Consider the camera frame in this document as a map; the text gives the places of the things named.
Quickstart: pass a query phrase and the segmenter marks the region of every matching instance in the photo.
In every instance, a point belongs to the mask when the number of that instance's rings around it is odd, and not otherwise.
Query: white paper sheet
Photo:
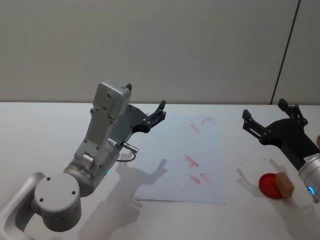
[[[165,174],[142,185],[140,200],[226,203],[219,128],[211,116],[168,116],[143,136],[136,166],[147,174],[164,163]]]

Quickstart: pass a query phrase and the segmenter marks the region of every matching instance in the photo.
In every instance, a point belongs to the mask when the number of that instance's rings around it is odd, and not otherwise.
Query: cable
[[[133,152],[133,158],[131,158],[131,159],[129,159],[129,160],[117,160],[117,162],[121,162],[121,163],[127,163],[127,162],[131,162],[131,161],[133,161],[133,160],[135,160],[136,159],[136,154]]]

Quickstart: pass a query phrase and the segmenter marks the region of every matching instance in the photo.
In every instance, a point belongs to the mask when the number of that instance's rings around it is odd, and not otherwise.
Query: white wall
[[[297,0],[1,0],[0,100],[268,104]]]
[[[320,104],[320,1],[302,0],[274,96],[290,104]]]

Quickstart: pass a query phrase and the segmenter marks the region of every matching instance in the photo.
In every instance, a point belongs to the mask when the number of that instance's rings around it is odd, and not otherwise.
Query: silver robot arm
[[[16,190],[0,208],[0,240],[32,240],[24,229],[34,213],[50,230],[73,228],[81,217],[81,197],[94,192],[120,150],[127,148],[136,156],[138,149],[128,139],[136,132],[148,133],[163,121],[166,102],[147,116],[128,104],[131,88],[131,84],[121,86],[112,80],[98,85],[91,121],[73,160],[63,173],[35,173]]]

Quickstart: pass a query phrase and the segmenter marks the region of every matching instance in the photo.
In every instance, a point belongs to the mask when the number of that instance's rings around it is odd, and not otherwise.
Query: wooden block
[[[275,185],[284,198],[291,197],[295,189],[295,186],[292,184],[285,172],[279,172],[276,174]]]

